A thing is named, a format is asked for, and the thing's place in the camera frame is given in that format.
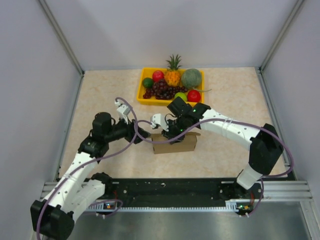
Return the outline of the brown cardboard box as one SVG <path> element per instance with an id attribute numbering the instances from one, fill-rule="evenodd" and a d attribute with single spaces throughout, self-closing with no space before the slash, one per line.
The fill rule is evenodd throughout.
<path id="1" fill-rule="evenodd" d="M 154 154 L 169 154 L 169 153 L 183 153 L 183 152 L 193 152 L 197 145 L 197 137 L 201 134 L 197 132 L 188 132 L 185 134 L 182 142 L 176 143 L 163 143 L 155 144 L 152 143 Z"/>

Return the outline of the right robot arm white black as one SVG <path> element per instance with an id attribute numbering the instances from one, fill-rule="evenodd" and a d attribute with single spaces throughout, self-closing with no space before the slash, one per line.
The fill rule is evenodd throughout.
<path id="1" fill-rule="evenodd" d="M 283 146 L 279 142 L 275 128 L 266 123 L 259 127 L 241 123 L 222 115 L 210 106 L 197 103 L 194 106 L 177 97 L 167 107 L 174 119 L 166 116 L 153 116 L 152 120 L 162 128 L 162 136 L 179 143 L 184 139 L 182 132 L 195 126 L 228 138 L 249 151 L 249 160 L 236 178 L 233 192 L 239 198 L 245 198 L 252 186 L 263 176 L 271 173 L 280 156 Z"/>

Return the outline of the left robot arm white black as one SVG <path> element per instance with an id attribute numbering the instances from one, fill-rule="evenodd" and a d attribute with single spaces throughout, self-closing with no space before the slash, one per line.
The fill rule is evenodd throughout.
<path id="1" fill-rule="evenodd" d="M 109 150 L 111 142 L 125 139 L 130 144 L 142 140 L 135 136 L 135 121 L 115 121 L 107 112 L 97 113 L 89 135 L 80 144 L 74 160 L 54 189 L 30 207 L 33 230 L 38 238 L 66 240 L 78 218 L 98 198 L 109 198 L 114 191 L 111 178 L 98 173 L 83 186 L 88 174 Z"/>

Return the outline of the light green apple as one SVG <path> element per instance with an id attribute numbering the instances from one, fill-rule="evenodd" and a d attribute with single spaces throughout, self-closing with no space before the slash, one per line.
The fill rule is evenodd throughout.
<path id="1" fill-rule="evenodd" d="M 181 98 L 181 99 L 184 100 L 185 102 L 188 101 L 187 95 L 186 95 L 184 92 L 177 92 L 177 93 L 174 95 L 174 98 L 175 98 L 175 99 Z"/>

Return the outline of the red tomato fruit front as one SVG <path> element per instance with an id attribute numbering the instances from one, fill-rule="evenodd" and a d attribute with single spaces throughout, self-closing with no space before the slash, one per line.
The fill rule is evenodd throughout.
<path id="1" fill-rule="evenodd" d="M 201 94 L 197 90 L 190 90 L 187 94 L 187 100 L 189 102 L 198 103 L 201 101 Z"/>

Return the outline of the purple grape bunch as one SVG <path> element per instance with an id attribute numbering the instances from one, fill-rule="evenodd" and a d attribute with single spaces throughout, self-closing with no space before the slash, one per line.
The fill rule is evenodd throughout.
<path id="1" fill-rule="evenodd" d="M 183 86 L 170 86 L 164 79 L 161 79 L 158 82 L 153 82 L 152 88 L 145 88 L 142 97 L 144 99 L 155 97 L 156 100 L 172 100 L 178 92 L 186 94 L 187 89 Z"/>

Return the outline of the yellow plastic tray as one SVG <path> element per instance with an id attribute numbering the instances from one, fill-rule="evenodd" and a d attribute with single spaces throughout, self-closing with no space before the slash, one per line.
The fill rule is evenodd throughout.
<path id="1" fill-rule="evenodd" d="M 146 88 L 143 86 L 143 80 L 145 78 L 152 78 L 152 75 L 155 71 L 162 71 L 164 74 L 166 73 L 167 69 L 166 68 L 157 68 L 157 67 L 144 67 L 141 70 L 140 74 L 140 79 L 139 79 L 139 84 L 138 84 L 138 90 L 136 93 L 136 100 L 142 104 L 142 105 L 150 105 L 150 106 L 167 106 L 169 105 L 173 99 L 167 100 L 167 99 L 156 99 L 155 96 L 152 96 L 151 98 L 144 99 L 143 95 L 146 93 Z M 180 74 L 183 74 L 187 69 L 186 68 L 181 68 L 178 71 Z M 196 90 L 198 92 L 204 91 L 205 90 L 205 73 L 203 70 L 198 69 L 201 73 L 202 77 L 202 82 L 199 86 L 196 87 Z M 197 102 L 190 102 L 187 101 L 187 104 L 190 104 L 192 107 L 197 104 Z M 199 103 L 204 104 L 205 103 L 205 93 L 200 92 L 200 101 Z"/>

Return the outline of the dark green lime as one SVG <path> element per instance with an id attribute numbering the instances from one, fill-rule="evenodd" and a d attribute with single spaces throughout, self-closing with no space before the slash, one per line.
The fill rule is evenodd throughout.
<path id="1" fill-rule="evenodd" d="M 146 88 L 146 89 L 152 88 L 152 87 L 153 87 L 153 84 L 154 84 L 154 81 L 153 81 L 153 79 L 150 78 L 150 77 L 146 77 L 146 78 L 144 78 L 144 79 L 142 80 L 142 85 L 143 85 L 143 87 Z"/>

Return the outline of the green netted melon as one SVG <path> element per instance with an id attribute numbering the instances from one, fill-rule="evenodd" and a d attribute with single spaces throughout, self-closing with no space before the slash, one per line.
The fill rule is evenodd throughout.
<path id="1" fill-rule="evenodd" d="M 202 74 L 196 68 L 190 68 L 183 72 L 181 76 L 181 84 L 187 89 L 193 89 L 201 85 Z"/>

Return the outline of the pineapple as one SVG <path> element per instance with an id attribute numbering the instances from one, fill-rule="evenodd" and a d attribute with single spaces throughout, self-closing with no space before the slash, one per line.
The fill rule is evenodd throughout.
<path id="1" fill-rule="evenodd" d="M 168 85 L 177 87 L 180 84 L 181 80 L 181 73 L 180 68 L 182 67 L 180 65 L 181 63 L 181 56 L 179 54 L 177 55 L 171 55 L 169 60 L 166 60 L 167 63 L 167 70 L 164 74 L 164 79 L 167 82 Z"/>

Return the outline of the red apple at back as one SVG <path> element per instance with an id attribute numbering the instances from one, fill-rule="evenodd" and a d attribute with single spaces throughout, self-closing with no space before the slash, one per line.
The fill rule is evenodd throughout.
<path id="1" fill-rule="evenodd" d="M 157 83 L 164 78 L 165 78 L 165 75 L 161 70 L 156 70 L 152 74 L 152 80 L 154 83 Z"/>

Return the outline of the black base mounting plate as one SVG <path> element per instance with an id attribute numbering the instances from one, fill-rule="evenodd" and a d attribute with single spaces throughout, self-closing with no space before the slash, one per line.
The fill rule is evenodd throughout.
<path id="1" fill-rule="evenodd" d="M 261 197 L 259 182 L 250 189 L 235 178 L 115 178 L 101 199 L 119 199 L 125 208 L 223 207 L 228 200 L 252 204 Z"/>

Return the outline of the left aluminium frame post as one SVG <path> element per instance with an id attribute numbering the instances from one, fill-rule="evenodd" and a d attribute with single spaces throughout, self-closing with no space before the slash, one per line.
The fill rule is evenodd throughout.
<path id="1" fill-rule="evenodd" d="M 51 25 L 51 27 L 54 31 L 54 34 L 56 35 L 58 41 L 62 45 L 62 48 L 64 49 L 69 60 L 71 61 L 71 63 L 73 64 L 73 66 L 75 67 L 75 69 L 77 70 L 79 75 L 82 77 L 84 75 L 85 71 L 81 67 L 80 62 L 78 61 L 74 51 L 72 50 L 65 34 L 63 33 L 63 31 L 62 31 L 58 21 L 56 20 L 52 10 L 50 9 L 50 6 L 48 5 L 47 1 L 46 0 L 37 0 L 36 2 L 39 4 L 41 10 L 43 11 L 49 24 Z"/>

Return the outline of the aluminium frame post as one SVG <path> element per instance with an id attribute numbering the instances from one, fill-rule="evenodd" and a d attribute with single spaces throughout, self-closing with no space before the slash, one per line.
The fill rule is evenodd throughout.
<path id="1" fill-rule="evenodd" d="M 281 46 L 282 42 L 284 41 L 286 35 L 288 34 L 291 26 L 295 22 L 295 19 L 300 14 L 301 10 L 303 9 L 306 0 L 296 0 L 292 10 L 290 11 L 288 17 L 284 21 L 279 33 L 277 34 L 275 40 L 273 41 L 269 51 L 267 52 L 265 58 L 263 59 L 259 69 L 259 73 L 262 75 L 264 71 L 267 69 L 268 65 L 270 64 L 271 60 L 273 59 L 274 55 L 276 54 L 277 50 Z"/>
<path id="2" fill-rule="evenodd" d="M 54 34 L 56 35 L 58 41 L 62 45 L 62 48 L 64 49 L 69 60 L 71 61 L 71 63 L 73 64 L 73 66 L 75 67 L 75 69 L 77 70 L 79 75 L 82 77 L 84 75 L 85 71 L 81 67 L 80 62 L 78 61 L 74 51 L 72 50 L 65 34 L 63 33 L 63 31 L 62 31 L 58 21 L 56 20 L 52 10 L 50 9 L 50 6 L 48 5 L 47 1 L 46 0 L 37 0 L 36 2 L 39 4 L 41 10 L 43 11 L 49 24 L 51 25 L 51 27 L 54 31 Z"/>

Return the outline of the right aluminium frame post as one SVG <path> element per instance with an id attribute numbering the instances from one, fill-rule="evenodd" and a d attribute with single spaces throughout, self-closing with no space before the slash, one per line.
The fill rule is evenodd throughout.
<path id="1" fill-rule="evenodd" d="M 259 73 L 262 75 L 264 71 L 267 69 L 268 65 L 270 64 L 271 60 L 273 59 L 274 55 L 276 54 L 277 50 L 281 46 L 282 42 L 284 41 L 286 35 L 288 34 L 291 26 L 295 22 L 295 19 L 300 14 L 301 10 L 303 9 L 306 0 L 296 0 L 292 10 L 290 11 L 288 17 L 284 21 L 279 33 L 277 34 L 275 40 L 273 41 L 269 51 L 267 52 L 265 58 L 263 59 L 259 69 Z"/>

